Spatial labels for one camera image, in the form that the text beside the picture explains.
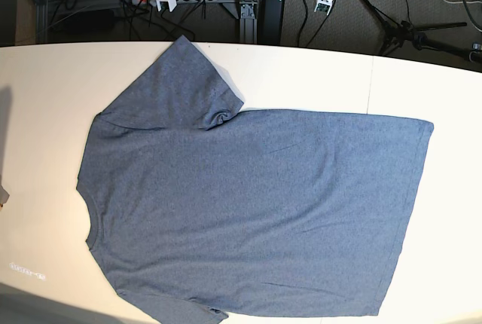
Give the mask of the blue heathered T-shirt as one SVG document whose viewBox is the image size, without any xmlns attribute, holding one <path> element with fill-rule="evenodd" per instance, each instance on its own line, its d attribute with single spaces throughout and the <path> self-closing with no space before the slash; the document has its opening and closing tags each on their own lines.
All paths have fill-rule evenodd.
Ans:
<svg viewBox="0 0 482 324">
<path fill-rule="evenodd" d="M 434 126 L 243 111 L 186 38 L 93 120 L 77 189 L 116 293 L 162 323 L 375 316 Z"/>
</svg>

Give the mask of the black power adapter brick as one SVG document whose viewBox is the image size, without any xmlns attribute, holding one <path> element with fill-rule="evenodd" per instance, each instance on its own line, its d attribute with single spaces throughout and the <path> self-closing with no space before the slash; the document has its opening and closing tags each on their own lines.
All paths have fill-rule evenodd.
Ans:
<svg viewBox="0 0 482 324">
<path fill-rule="evenodd" d="M 261 0 L 258 15 L 258 43 L 279 46 L 285 0 Z"/>
</svg>

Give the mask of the black tripod stand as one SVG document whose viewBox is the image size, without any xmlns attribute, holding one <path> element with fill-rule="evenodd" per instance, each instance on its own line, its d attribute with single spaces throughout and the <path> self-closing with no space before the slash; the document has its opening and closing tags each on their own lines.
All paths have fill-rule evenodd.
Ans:
<svg viewBox="0 0 482 324">
<path fill-rule="evenodd" d="M 397 22 L 383 13 L 380 9 L 372 5 L 369 0 L 359 0 L 362 6 L 370 12 L 370 14 L 379 23 L 383 30 L 383 40 L 378 56 L 387 57 L 395 50 L 404 46 L 405 42 L 409 42 L 416 50 L 435 50 L 442 53 L 448 53 L 464 59 L 470 63 L 481 64 L 481 50 L 475 48 L 462 49 L 450 44 L 430 39 L 427 32 L 443 29 L 457 29 L 466 27 L 467 23 L 438 23 L 435 25 L 414 26 L 412 23 L 402 20 Z"/>
</svg>

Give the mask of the grey object at table edge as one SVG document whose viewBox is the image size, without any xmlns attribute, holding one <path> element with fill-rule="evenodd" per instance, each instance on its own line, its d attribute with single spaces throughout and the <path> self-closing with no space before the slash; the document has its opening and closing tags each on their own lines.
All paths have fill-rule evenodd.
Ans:
<svg viewBox="0 0 482 324">
<path fill-rule="evenodd" d="M 2 209 L 3 206 L 8 202 L 9 197 L 9 193 L 5 188 L 3 188 L 2 185 L 0 185 L 0 209 Z"/>
</svg>

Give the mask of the white label sticker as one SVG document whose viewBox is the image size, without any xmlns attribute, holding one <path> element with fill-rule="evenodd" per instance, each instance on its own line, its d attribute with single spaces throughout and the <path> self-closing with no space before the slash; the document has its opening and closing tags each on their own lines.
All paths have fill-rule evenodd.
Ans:
<svg viewBox="0 0 482 324">
<path fill-rule="evenodd" d="M 36 272 L 36 271 L 31 271 L 30 269 L 22 267 L 18 264 L 15 264 L 14 262 L 9 263 L 9 268 L 13 271 L 16 271 L 18 273 L 27 275 L 29 277 L 36 277 L 37 279 L 42 280 L 42 281 L 46 280 L 46 276 L 44 274 Z"/>
</svg>

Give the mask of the aluminium frame post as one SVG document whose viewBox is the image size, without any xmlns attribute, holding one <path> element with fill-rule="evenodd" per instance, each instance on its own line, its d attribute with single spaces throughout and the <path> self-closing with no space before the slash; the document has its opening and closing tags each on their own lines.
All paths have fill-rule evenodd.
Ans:
<svg viewBox="0 0 482 324">
<path fill-rule="evenodd" d="M 257 44 L 258 1 L 239 0 L 239 41 L 242 44 Z"/>
</svg>

